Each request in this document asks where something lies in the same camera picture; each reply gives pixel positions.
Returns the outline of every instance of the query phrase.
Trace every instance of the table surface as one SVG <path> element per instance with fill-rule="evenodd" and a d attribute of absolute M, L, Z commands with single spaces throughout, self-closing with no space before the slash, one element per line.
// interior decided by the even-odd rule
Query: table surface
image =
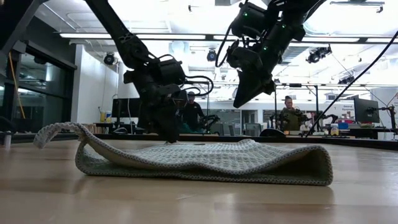
<path fill-rule="evenodd" d="M 108 141 L 120 149 L 162 142 Z M 0 148 L 0 219 L 8 223 L 398 223 L 398 154 L 324 145 L 329 187 L 88 177 L 77 141 Z M 300 147 L 303 144 L 272 144 Z"/>

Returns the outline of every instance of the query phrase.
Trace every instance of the ceiling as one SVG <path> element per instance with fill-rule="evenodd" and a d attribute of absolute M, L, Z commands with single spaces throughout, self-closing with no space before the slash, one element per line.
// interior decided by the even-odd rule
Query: ceiling
<path fill-rule="evenodd" d="M 230 22 L 239 11 L 238 2 L 230 6 L 219 6 L 222 0 L 109 0 L 113 9 L 133 33 L 174 33 L 174 34 L 221 34 L 223 35 Z M 251 0 L 250 2 L 266 8 L 267 0 Z M 392 36 L 398 29 L 398 1 L 384 0 L 381 13 L 377 7 L 336 6 L 327 1 L 305 23 L 307 35 L 355 35 L 355 36 Z M 83 0 L 50 0 L 41 5 L 36 16 L 59 32 L 106 32 L 90 8 Z M 86 50 L 92 55 L 102 58 L 105 52 L 116 51 L 112 40 L 71 40 L 85 44 Z M 155 55 L 173 53 L 173 43 L 170 41 L 145 41 L 149 50 Z M 183 55 L 175 55 L 183 60 L 190 74 L 201 74 L 211 77 L 214 81 L 225 82 L 223 87 L 216 89 L 210 97 L 221 98 L 231 96 L 236 85 L 226 83 L 237 82 L 235 71 L 224 65 L 221 70 L 215 69 L 214 62 L 207 62 L 208 49 L 218 49 L 219 42 L 186 42 Z M 331 44 L 333 54 L 316 64 L 305 61 L 309 50 L 322 45 L 291 44 L 286 50 L 282 65 L 276 66 L 272 72 L 282 83 L 338 83 L 340 78 L 350 74 L 360 73 L 371 63 L 384 45 L 347 45 Z M 360 83 L 393 84 L 386 79 L 380 79 L 375 73 L 393 70 L 396 63 L 390 62 L 396 57 L 398 47 L 393 45 L 385 57 L 369 74 L 362 77 Z M 282 95 L 288 95 L 297 90 L 281 90 Z M 331 90 L 320 92 L 326 94 Z M 308 90 L 303 94 L 304 100 L 312 99 Z"/>

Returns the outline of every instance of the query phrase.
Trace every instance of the computer monitor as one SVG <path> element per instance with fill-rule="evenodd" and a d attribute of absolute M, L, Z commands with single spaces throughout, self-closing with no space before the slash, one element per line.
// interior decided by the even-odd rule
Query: computer monitor
<path fill-rule="evenodd" d="M 119 98 L 113 100 L 112 117 L 114 118 L 138 118 L 141 100 L 139 98 Z"/>
<path fill-rule="evenodd" d="M 354 110 L 356 122 L 380 123 L 379 103 L 374 100 L 354 98 Z"/>

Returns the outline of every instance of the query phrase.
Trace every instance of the bottle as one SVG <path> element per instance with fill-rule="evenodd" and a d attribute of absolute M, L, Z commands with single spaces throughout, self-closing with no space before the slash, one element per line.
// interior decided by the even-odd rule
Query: bottle
<path fill-rule="evenodd" d="M 337 136 L 338 135 L 338 124 L 330 124 L 331 130 L 330 135 Z"/>

